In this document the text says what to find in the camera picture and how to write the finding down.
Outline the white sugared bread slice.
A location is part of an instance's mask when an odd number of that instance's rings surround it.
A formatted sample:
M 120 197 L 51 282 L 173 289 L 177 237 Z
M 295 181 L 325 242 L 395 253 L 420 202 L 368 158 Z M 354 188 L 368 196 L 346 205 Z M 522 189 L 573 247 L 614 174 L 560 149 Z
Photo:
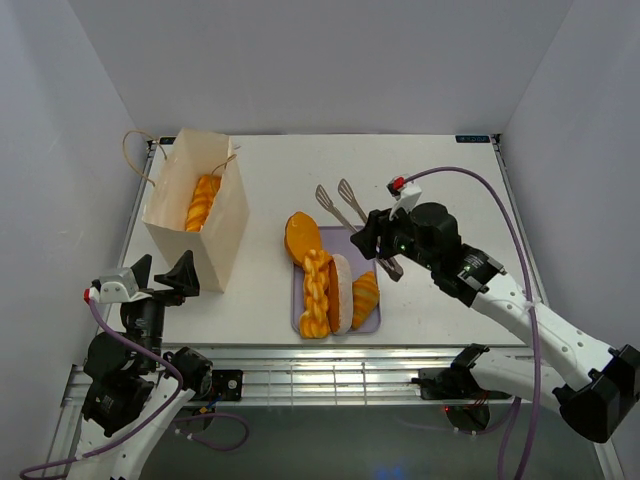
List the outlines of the white sugared bread slice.
M 346 334 L 352 326 L 352 273 L 348 260 L 334 254 L 329 264 L 328 320 L 334 335 Z

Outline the oval orange bread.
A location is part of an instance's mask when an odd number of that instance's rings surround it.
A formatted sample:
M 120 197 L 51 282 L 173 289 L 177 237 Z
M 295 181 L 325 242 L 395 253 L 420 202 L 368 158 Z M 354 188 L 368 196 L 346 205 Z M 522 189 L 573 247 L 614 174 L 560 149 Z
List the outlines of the oval orange bread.
M 292 262 L 301 267 L 309 250 L 321 250 L 322 239 L 316 222 L 306 213 L 298 211 L 286 222 L 285 250 Z

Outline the long twisted braided bread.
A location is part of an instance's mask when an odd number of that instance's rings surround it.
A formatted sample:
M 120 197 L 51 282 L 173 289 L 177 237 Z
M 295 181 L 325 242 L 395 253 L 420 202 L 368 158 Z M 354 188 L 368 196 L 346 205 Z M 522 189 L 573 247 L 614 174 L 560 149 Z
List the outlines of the long twisted braided bread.
M 215 197 L 220 189 L 221 177 L 203 175 L 197 182 L 187 210 L 185 230 L 199 232 L 204 226 Z

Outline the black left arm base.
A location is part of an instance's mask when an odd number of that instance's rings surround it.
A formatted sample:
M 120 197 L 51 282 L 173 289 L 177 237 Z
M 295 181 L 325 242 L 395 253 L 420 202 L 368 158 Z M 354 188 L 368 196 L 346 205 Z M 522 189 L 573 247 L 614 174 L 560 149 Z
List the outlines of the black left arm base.
M 240 401 L 244 372 L 238 369 L 214 369 L 207 373 L 194 396 L 197 401 Z

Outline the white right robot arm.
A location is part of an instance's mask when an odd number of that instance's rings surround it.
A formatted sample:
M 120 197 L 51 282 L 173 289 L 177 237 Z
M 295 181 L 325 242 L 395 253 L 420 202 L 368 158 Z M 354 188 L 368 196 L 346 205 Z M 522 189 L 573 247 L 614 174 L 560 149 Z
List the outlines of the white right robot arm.
M 560 376 L 550 394 L 578 434 L 607 442 L 639 401 L 639 351 L 593 338 L 527 296 L 502 264 L 464 243 L 445 206 L 373 210 L 351 236 L 366 259 L 402 255 L 426 268 L 435 285 L 529 345 Z

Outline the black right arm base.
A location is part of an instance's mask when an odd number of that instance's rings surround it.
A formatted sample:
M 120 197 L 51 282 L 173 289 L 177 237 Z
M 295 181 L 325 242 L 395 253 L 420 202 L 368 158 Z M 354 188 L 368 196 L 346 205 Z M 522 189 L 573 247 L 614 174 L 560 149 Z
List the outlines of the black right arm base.
M 510 394 L 485 390 L 473 379 L 467 370 L 454 368 L 418 370 L 411 383 L 420 390 L 423 400 L 503 400 L 511 397 Z

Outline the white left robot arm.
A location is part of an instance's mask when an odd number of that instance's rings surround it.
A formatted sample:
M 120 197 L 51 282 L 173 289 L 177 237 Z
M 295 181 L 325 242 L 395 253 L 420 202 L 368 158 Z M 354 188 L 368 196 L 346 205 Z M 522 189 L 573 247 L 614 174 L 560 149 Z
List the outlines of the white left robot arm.
M 152 257 L 93 280 L 84 293 L 101 331 L 84 372 L 91 379 L 82 409 L 71 479 L 136 479 L 179 410 L 208 395 L 213 365 L 189 347 L 163 352 L 165 310 L 200 293 L 193 253 L 152 276 Z M 157 288 L 148 285 L 153 279 Z

